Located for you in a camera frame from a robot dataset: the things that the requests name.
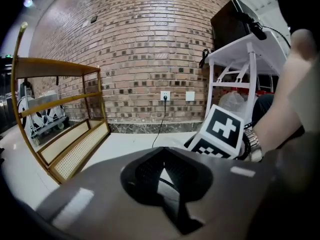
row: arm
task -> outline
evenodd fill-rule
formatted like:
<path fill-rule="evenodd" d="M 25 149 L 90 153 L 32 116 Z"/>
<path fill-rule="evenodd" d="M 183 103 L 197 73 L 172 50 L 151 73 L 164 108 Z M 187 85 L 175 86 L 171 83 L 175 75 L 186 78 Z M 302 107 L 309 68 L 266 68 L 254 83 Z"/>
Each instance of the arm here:
<path fill-rule="evenodd" d="M 288 95 L 309 71 L 316 55 L 317 47 L 312 33 L 306 29 L 295 31 L 291 36 L 290 54 L 279 77 L 273 103 L 253 128 L 263 154 L 276 149 L 301 126 Z"/>

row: person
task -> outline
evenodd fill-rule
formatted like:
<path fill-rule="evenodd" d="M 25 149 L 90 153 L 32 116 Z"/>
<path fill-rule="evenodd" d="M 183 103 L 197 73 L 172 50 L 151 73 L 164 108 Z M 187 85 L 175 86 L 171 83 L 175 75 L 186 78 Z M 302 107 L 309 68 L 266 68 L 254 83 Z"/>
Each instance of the person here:
<path fill-rule="evenodd" d="M 29 95 L 32 98 L 35 97 L 33 86 L 28 81 L 27 78 L 25 78 L 24 81 L 20 84 L 19 94 L 18 94 L 18 101 L 20 101 L 26 95 Z"/>
<path fill-rule="evenodd" d="M 261 96 L 253 109 L 253 127 L 262 154 L 281 147 L 304 133 L 300 119 L 289 102 L 289 94 L 313 65 L 320 49 L 320 34 L 313 21 L 317 0 L 278 0 L 291 33 L 291 49 L 274 95 Z"/>

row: black cable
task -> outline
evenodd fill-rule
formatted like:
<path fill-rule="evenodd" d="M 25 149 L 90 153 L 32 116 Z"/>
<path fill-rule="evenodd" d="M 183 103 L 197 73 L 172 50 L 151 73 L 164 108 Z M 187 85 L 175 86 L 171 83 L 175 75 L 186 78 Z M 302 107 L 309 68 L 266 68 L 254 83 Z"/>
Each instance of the black cable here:
<path fill-rule="evenodd" d="M 161 127 L 162 127 L 162 123 L 164 122 L 164 119 L 166 117 L 166 103 L 167 103 L 167 96 L 164 96 L 164 115 L 163 115 L 163 118 L 162 118 L 162 121 L 161 121 L 161 124 L 160 124 L 160 128 L 159 128 L 159 132 L 158 132 L 158 135 L 155 137 L 153 143 L 152 143 L 152 147 L 154 147 L 154 144 L 156 142 L 156 139 L 158 138 L 159 134 L 160 134 L 160 131 L 161 131 Z"/>
<path fill-rule="evenodd" d="M 289 46 L 289 48 L 291 49 L 291 45 L 290 45 L 290 43 L 288 42 L 288 40 L 286 39 L 286 37 L 283 35 L 283 34 L 281 34 L 278 30 L 276 30 L 276 29 L 274 29 L 273 27 L 270 27 L 270 26 L 263 26 L 264 28 L 267 28 L 267 29 L 271 29 L 271 30 L 273 30 L 274 32 L 277 32 L 283 39 L 284 39 L 284 41 L 286 42 L 286 44 Z"/>
<path fill-rule="evenodd" d="M 205 64 L 205 60 L 206 60 L 206 57 L 208 57 L 209 55 L 209 50 L 208 49 L 204 49 L 202 51 L 202 60 L 199 62 L 199 68 L 203 68 L 204 64 Z"/>

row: marble baseboard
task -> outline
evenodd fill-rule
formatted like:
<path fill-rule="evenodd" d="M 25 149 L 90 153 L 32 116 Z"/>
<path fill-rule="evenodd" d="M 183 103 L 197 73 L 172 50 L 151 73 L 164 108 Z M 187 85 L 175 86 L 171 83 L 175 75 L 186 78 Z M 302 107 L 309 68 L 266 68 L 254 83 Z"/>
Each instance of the marble baseboard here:
<path fill-rule="evenodd" d="M 196 132 L 202 122 L 163 123 L 162 134 Z M 157 134 L 160 123 L 110 123 L 112 133 L 120 134 Z"/>

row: white metal stand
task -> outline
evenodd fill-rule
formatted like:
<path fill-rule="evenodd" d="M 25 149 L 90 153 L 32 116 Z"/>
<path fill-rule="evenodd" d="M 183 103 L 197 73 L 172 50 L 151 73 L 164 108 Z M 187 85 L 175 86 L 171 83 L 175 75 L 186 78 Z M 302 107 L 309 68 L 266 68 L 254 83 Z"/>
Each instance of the white metal stand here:
<path fill-rule="evenodd" d="M 257 74 L 280 75 L 287 58 L 275 35 L 264 30 L 267 38 L 259 40 L 254 34 L 244 36 L 216 50 L 205 59 L 210 66 L 209 90 L 205 116 L 209 114 L 212 102 L 213 87 L 235 87 L 249 89 L 244 123 L 251 122 L 256 92 Z M 214 65 L 226 67 L 217 81 L 214 82 Z M 242 82 L 249 70 L 249 83 Z M 235 82 L 223 82 L 228 74 L 237 74 Z"/>

